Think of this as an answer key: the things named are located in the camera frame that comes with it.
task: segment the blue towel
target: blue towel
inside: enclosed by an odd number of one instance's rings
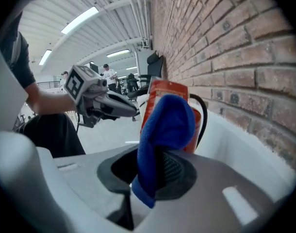
[[[195,116],[188,102],[177,95],[165,95],[147,119],[137,153],[138,173],[132,182],[133,193],[148,207],[154,206],[157,190],[155,146],[182,150],[195,132]]]

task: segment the brick wall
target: brick wall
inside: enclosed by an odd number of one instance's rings
[[[273,0],[152,0],[164,75],[296,169],[296,36]]]

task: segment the black t-shirt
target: black t-shirt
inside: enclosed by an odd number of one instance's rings
[[[35,78],[29,66],[28,43],[22,34],[18,32],[21,17],[22,13],[9,27],[7,35],[0,42],[0,50],[8,67],[25,89],[35,82]]]

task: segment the ceiling light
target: ceiling light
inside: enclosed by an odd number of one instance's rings
[[[64,34],[68,34],[79,24],[83,23],[85,20],[89,19],[91,16],[95,15],[98,12],[99,11],[95,7],[88,9],[87,11],[83,12],[81,15],[73,19],[72,22],[69,23],[66,27],[64,27],[64,29],[61,32]]]
[[[135,68],[137,68],[137,67],[130,67],[130,68],[127,68],[127,70],[131,70],[131,69],[135,69]]]
[[[46,52],[45,52],[45,54],[42,56],[42,58],[41,58],[41,60],[40,60],[40,62],[39,62],[39,65],[40,66],[43,66],[44,65],[44,63],[46,62],[46,60],[48,59],[48,57],[49,57],[49,55],[52,53],[52,50],[47,50]]]
[[[127,53],[127,52],[130,52],[130,50],[125,49],[125,50],[122,50],[122,51],[119,51],[119,52],[114,52],[114,53],[108,54],[107,57],[110,58],[110,57],[113,57],[113,56],[116,56],[116,55],[119,55],[119,54],[123,54],[123,53]]]

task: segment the floor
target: floor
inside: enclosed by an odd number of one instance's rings
[[[119,148],[139,140],[141,118],[121,117],[116,121],[101,120],[94,128],[80,126],[78,136],[87,154]]]

